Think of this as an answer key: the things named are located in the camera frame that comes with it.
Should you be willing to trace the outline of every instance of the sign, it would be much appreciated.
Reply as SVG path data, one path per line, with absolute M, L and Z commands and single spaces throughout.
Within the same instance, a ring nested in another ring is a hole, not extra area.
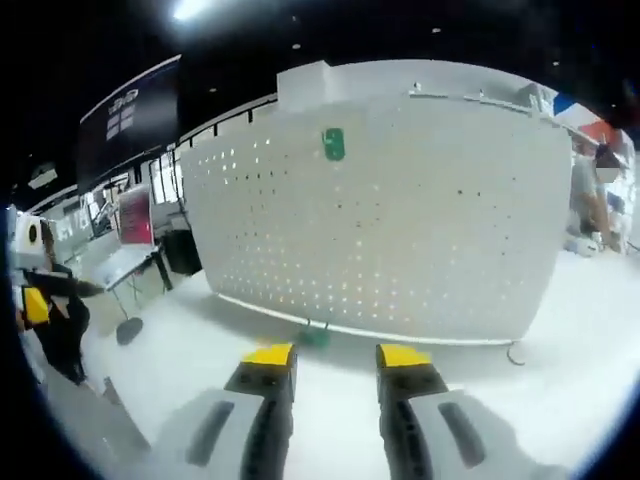
M 114 175 L 136 157 L 162 150 L 178 131 L 179 57 L 118 88 L 80 121 L 76 169 L 79 193 Z

